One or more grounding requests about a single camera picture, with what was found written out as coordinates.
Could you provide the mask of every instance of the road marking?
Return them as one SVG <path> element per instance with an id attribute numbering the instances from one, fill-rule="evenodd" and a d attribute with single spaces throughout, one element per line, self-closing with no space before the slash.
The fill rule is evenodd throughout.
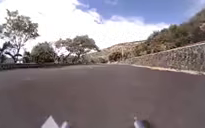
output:
<path id="1" fill-rule="evenodd" d="M 187 73 L 187 74 L 192 74 L 192 75 L 205 75 L 205 72 L 192 71 L 192 70 L 179 70 L 179 69 L 162 68 L 162 67 L 142 66 L 142 65 L 136 65 L 136 64 L 118 64 L 118 65 L 127 65 L 127 66 L 133 66 L 133 67 L 148 68 L 151 70 L 159 70 L 159 71 L 182 72 L 182 73 Z"/>
<path id="2" fill-rule="evenodd" d="M 45 123 L 41 126 L 41 128 L 59 128 L 58 124 L 55 122 L 52 116 L 48 117 Z"/>
<path id="3" fill-rule="evenodd" d="M 62 123 L 62 126 L 59 127 L 58 124 L 55 122 L 52 116 L 49 116 L 48 119 L 44 122 L 41 128 L 69 128 L 69 124 L 67 121 Z"/>

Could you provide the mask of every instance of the retaining wall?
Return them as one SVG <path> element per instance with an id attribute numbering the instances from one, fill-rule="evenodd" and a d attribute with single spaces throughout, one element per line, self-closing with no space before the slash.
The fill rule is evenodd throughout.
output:
<path id="1" fill-rule="evenodd" d="M 0 70 L 10 70 L 18 68 L 48 68 L 48 67 L 62 67 L 70 64 L 0 64 Z"/>
<path id="2" fill-rule="evenodd" d="M 205 72 L 205 42 L 134 57 L 121 63 Z"/>

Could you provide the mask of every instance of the hillside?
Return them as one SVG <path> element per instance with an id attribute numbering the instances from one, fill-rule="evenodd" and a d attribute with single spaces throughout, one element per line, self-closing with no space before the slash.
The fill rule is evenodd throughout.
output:
<path id="1" fill-rule="evenodd" d="M 143 43 L 145 41 L 134 41 L 134 42 L 126 42 L 126 43 L 120 43 L 120 44 L 116 44 L 113 45 L 111 47 L 102 49 L 100 52 L 95 52 L 95 53 L 91 53 L 89 54 L 89 56 L 93 57 L 93 58 L 97 58 L 97 57 L 102 57 L 102 58 L 107 58 L 111 53 L 113 52 L 132 52 L 135 48 L 135 46 Z"/>
<path id="2" fill-rule="evenodd" d="M 185 23 L 154 32 L 145 43 L 139 44 L 134 52 L 141 56 L 202 41 L 205 41 L 205 9 Z"/>

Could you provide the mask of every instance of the cloud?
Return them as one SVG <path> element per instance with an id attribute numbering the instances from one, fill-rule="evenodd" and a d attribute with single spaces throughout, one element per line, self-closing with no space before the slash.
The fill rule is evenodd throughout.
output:
<path id="1" fill-rule="evenodd" d="M 6 9 L 19 10 L 39 24 L 37 39 L 27 43 L 30 50 L 36 43 L 56 41 L 59 38 L 74 38 L 89 35 L 100 48 L 123 42 L 146 39 L 153 31 L 168 27 L 168 24 L 146 24 L 140 17 L 103 17 L 96 9 L 82 11 L 86 6 L 77 0 L 3 0 L 0 2 L 0 23 L 5 22 Z"/>
<path id="2" fill-rule="evenodd" d="M 205 8 L 205 0 L 188 0 L 189 9 L 186 11 L 188 17 L 194 16 L 196 13 Z"/>
<path id="3" fill-rule="evenodd" d="M 106 4 L 110 4 L 110 5 L 117 5 L 118 4 L 118 0 L 105 0 Z"/>

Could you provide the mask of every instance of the asphalt road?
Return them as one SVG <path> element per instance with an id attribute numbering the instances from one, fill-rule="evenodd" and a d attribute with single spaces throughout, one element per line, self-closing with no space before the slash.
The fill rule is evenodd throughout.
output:
<path id="1" fill-rule="evenodd" d="M 0 128 L 205 128 L 205 76 L 120 65 L 0 72 Z"/>

